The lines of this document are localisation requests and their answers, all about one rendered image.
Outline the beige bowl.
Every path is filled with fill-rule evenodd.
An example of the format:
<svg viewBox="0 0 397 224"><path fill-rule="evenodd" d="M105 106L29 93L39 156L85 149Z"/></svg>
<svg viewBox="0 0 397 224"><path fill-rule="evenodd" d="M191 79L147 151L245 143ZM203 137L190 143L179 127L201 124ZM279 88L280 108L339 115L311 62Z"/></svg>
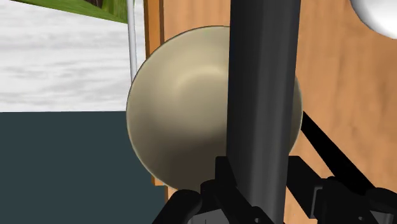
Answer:
<svg viewBox="0 0 397 224"><path fill-rule="evenodd" d="M182 32L139 68L127 99L131 145L164 185L199 191L226 153L230 29Z"/></svg>

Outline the wooden table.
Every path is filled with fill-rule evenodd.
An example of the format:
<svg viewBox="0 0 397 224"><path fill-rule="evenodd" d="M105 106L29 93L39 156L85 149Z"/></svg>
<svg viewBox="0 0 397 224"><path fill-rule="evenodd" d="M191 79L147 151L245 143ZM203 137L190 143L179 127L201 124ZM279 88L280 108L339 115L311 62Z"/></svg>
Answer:
<svg viewBox="0 0 397 224"><path fill-rule="evenodd" d="M348 0L301 0L296 75L303 110L377 186L397 191L397 40ZM143 0L148 59L184 31L228 25L230 0Z"/></svg>

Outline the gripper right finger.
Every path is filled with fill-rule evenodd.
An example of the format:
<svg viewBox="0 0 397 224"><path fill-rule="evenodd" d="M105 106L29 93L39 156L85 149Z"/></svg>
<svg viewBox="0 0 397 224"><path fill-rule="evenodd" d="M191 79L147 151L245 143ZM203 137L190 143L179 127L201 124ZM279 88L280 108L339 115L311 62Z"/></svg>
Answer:
<svg viewBox="0 0 397 224"><path fill-rule="evenodd" d="M301 131L332 176L321 178L299 156L288 159L286 186L317 224L397 224L397 193L374 186L306 114Z"/></svg>

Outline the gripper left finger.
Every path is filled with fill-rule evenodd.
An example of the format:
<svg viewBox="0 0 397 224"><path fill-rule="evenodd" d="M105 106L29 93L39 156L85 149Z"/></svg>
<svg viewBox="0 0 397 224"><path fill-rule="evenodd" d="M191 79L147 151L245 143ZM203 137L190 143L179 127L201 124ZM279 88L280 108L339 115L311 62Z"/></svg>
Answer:
<svg viewBox="0 0 397 224"><path fill-rule="evenodd" d="M229 224L274 224L258 206L237 189L226 156L216 157L215 178L203 182L200 192L181 189L166 202L152 224L188 224L197 214L221 209Z"/></svg>

